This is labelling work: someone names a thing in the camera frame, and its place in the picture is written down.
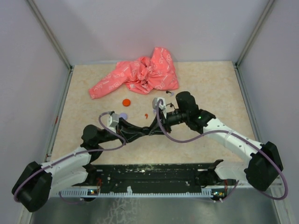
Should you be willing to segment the right aluminium frame post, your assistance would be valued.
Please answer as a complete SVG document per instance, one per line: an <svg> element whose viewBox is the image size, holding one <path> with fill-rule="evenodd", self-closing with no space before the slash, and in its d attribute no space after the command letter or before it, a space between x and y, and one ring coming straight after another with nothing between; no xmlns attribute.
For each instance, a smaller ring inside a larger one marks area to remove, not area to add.
<svg viewBox="0 0 299 224"><path fill-rule="evenodd" d="M237 61L235 62L235 68L238 69L242 62L244 61L246 55L248 54L249 50L251 49L252 45L255 42L255 39L258 37L264 23L266 23L268 17L270 16L275 4L276 4L276 0L269 0L267 1L267 4L264 8L264 10L262 11L259 19L257 20L254 29L252 30L248 40L246 41L245 46L243 47L240 56L238 57Z"/></svg>

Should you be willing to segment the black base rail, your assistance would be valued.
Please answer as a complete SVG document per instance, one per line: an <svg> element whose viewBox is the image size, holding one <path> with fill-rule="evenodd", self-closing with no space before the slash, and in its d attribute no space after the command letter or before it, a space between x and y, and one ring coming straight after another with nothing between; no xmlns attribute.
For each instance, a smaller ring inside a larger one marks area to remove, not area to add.
<svg viewBox="0 0 299 224"><path fill-rule="evenodd" d="M213 163L89 165L79 186L95 186L101 193L200 193L209 185L223 184Z"/></svg>

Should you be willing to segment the orange earbud charging case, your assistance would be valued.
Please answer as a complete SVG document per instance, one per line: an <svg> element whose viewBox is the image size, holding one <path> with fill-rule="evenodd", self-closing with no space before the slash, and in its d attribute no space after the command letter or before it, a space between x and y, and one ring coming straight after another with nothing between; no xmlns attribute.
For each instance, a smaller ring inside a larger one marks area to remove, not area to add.
<svg viewBox="0 0 299 224"><path fill-rule="evenodd" d="M128 106L130 106L131 105L131 101L130 101L130 99L124 99L123 101L122 101L122 104L123 104L123 106L124 107L128 107Z"/></svg>

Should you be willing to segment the aluminium frame post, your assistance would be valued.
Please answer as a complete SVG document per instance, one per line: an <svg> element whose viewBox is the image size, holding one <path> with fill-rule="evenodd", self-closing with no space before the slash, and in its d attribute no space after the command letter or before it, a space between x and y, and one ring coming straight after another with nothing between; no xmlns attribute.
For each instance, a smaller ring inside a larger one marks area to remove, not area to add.
<svg viewBox="0 0 299 224"><path fill-rule="evenodd" d="M40 24L43 32L45 33L46 37L48 38L49 42L51 43L52 47L60 57L60 59L63 61L65 66L67 67L68 70L72 69L72 65L63 50L63 47L59 43L58 39L56 38L54 32L48 25L46 19L44 18L43 14L41 13L40 9L38 8L37 4L35 3L34 0L25 0L26 4L30 8L32 14L35 16L36 20Z"/></svg>
<svg viewBox="0 0 299 224"><path fill-rule="evenodd" d="M249 50L251 49L252 45L255 42L255 39L258 37L264 23L266 23L268 17L270 16L275 4L276 4L276 0L269 0L267 1L267 4L264 8L264 10L262 11L259 19L257 20L254 29L252 30L248 40L246 41L245 46L243 47L240 56L238 57L237 61L235 62L235 68L238 69L242 62L244 61L246 55L248 54Z"/></svg>

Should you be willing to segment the pink printed cloth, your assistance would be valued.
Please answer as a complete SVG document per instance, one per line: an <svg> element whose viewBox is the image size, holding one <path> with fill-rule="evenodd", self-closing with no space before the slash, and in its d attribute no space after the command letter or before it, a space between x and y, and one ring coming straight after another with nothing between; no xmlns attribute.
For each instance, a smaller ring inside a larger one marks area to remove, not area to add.
<svg viewBox="0 0 299 224"><path fill-rule="evenodd" d="M89 89L92 99L106 96L121 85L135 93L147 95L153 89L170 91L179 88L176 69L170 52L155 47L152 57L143 56L134 61L120 61L113 71Z"/></svg>

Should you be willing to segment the purple earbud charging case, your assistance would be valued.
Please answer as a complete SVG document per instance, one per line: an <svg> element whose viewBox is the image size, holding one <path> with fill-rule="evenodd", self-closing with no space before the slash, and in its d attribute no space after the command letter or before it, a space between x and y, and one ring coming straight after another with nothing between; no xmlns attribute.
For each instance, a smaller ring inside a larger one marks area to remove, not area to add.
<svg viewBox="0 0 299 224"><path fill-rule="evenodd" d="M126 113L123 113L123 112L119 114L119 117L123 118L124 120L128 119L128 115Z"/></svg>

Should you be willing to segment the left aluminium frame post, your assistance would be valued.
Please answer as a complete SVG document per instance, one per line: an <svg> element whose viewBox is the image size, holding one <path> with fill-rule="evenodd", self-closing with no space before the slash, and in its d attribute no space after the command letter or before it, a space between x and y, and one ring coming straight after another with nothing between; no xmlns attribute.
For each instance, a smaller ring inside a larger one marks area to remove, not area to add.
<svg viewBox="0 0 299 224"><path fill-rule="evenodd" d="M44 18L43 14L41 13L40 9L38 8L37 4L35 3L34 0L25 0L26 4L30 8L32 14L35 16L36 20L40 24L43 32L45 33L46 37L48 38L49 42L51 43L52 47L60 57L60 59L63 61L65 66L67 67L68 70L72 69L72 65L63 50L63 47L59 43L58 39L56 38L54 32L48 25L46 19Z"/></svg>

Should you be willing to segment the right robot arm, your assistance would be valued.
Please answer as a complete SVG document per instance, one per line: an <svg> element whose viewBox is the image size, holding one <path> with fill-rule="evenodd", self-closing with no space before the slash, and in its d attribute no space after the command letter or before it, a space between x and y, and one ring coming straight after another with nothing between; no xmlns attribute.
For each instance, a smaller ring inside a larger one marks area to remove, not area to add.
<svg viewBox="0 0 299 224"><path fill-rule="evenodd" d="M241 162L218 161L209 172L209 181L215 185L226 179L247 181L255 189L265 192L281 175L283 165L277 146L268 141L263 144L251 140L227 125L212 113L202 110L188 91L176 95L178 109L166 111L164 98L154 98L158 126L163 134L170 133L170 127L185 123L200 137L207 136L241 158Z"/></svg>

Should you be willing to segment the black earbud charging case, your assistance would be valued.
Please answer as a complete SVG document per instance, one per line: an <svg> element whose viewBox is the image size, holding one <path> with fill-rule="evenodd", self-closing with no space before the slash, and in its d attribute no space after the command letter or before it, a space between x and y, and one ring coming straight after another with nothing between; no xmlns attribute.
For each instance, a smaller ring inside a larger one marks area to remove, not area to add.
<svg viewBox="0 0 299 224"><path fill-rule="evenodd" d="M145 126L145 127L142 128L142 131L143 131L143 132L148 132L148 131L150 131L150 128L147 127L147 126Z"/></svg>

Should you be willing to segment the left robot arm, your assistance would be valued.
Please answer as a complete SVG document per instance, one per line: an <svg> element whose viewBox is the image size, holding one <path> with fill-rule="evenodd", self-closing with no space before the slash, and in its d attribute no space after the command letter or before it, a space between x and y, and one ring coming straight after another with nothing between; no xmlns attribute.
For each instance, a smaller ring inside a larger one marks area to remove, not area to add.
<svg viewBox="0 0 299 224"><path fill-rule="evenodd" d="M92 162L105 151L101 143L119 140L121 147L150 133L149 127L138 127L118 119L110 127L87 125L82 134L82 144L73 152L50 162L29 163L12 188L14 200L29 212L35 212L47 200L65 188L76 184L92 185L97 180Z"/></svg>

